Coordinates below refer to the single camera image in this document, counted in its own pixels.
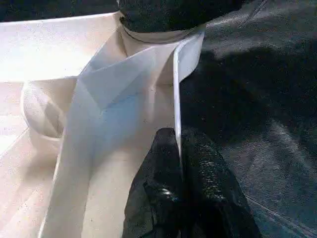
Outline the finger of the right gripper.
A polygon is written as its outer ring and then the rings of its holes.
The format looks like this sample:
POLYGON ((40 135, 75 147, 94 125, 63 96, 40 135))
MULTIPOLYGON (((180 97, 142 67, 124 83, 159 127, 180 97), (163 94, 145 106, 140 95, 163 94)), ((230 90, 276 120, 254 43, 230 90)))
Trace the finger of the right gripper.
POLYGON ((120 0, 121 23, 133 32, 187 30, 240 9, 238 0, 120 0))

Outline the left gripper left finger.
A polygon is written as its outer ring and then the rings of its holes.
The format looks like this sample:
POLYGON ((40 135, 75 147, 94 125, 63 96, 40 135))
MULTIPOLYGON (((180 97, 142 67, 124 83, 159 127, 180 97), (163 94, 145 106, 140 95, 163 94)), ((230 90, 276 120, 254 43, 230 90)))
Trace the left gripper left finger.
POLYGON ((159 129, 132 181, 122 237, 178 237, 184 208, 179 162, 174 129, 159 129))

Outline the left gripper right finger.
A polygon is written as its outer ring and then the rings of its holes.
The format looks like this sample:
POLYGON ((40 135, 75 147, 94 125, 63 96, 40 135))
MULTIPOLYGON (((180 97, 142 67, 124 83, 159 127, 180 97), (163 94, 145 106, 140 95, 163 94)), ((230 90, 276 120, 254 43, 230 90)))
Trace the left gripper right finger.
POLYGON ((217 146, 204 133, 182 131, 184 178, 195 222, 205 238, 259 238, 247 199, 217 146))

